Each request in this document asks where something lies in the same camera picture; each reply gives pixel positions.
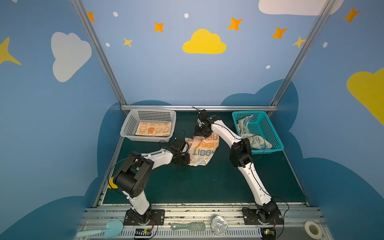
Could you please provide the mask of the white perforated plastic basket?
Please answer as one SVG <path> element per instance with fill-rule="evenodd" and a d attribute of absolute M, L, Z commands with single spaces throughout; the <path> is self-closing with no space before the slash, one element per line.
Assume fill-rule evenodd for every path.
<path fill-rule="evenodd" d="M 123 138 L 135 142 L 169 142 L 175 130 L 177 114 L 172 110 L 131 110 L 120 131 Z"/>

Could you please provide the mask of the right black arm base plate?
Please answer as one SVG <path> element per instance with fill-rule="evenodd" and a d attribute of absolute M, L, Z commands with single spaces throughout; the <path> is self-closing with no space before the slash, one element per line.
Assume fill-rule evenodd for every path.
<path fill-rule="evenodd" d="M 282 225 L 283 215 L 280 210 L 276 213 L 267 213 L 258 209 L 242 208 L 245 225 Z"/>

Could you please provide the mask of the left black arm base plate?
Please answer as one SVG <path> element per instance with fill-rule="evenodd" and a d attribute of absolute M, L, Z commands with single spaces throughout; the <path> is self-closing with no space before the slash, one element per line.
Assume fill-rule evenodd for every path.
<path fill-rule="evenodd" d="M 130 209 L 126 211 L 123 225 L 124 226 L 149 226 L 159 225 L 162 226 L 165 220 L 164 210 L 151 210 L 148 209 L 143 215 L 138 214 L 134 210 Z"/>

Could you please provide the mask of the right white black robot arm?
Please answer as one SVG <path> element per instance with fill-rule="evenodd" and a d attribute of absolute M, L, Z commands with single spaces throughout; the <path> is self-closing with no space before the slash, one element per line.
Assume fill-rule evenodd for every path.
<path fill-rule="evenodd" d="M 268 193 L 255 169 L 250 141 L 236 135 L 217 115 L 210 116 L 206 110 L 198 111 L 195 135 L 209 137 L 212 133 L 218 134 L 231 149 L 230 161 L 242 173 L 254 196 L 257 221 L 265 225 L 282 221 L 283 215 L 274 197 Z"/>

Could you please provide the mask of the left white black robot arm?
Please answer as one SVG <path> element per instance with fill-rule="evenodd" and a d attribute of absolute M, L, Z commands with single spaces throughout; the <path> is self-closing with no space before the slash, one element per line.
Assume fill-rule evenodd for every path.
<path fill-rule="evenodd" d="M 147 154 L 131 152 L 113 179 L 113 183 L 131 204 L 131 209 L 128 210 L 131 220 L 128 223 L 145 225 L 152 219 L 152 206 L 147 200 L 145 188 L 154 169 L 169 164 L 186 166 L 189 163 L 188 151 L 177 151 L 173 148 Z"/>

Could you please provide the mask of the orange white patterned towel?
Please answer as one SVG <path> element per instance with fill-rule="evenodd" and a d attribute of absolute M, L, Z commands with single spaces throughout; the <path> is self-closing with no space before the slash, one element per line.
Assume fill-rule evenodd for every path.
<path fill-rule="evenodd" d="M 144 137 L 169 137 L 171 135 L 172 123 L 140 122 L 136 135 Z"/>

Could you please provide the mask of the cream rabbit lettered towel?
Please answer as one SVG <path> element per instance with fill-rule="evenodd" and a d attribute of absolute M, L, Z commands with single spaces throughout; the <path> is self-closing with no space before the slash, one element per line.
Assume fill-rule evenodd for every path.
<path fill-rule="evenodd" d="M 189 145 L 189 166 L 206 166 L 219 147 L 220 137 L 218 134 L 212 133 L 207 138 L 195 136 L 192 139 L 185 138 L 185 141 Z"/>

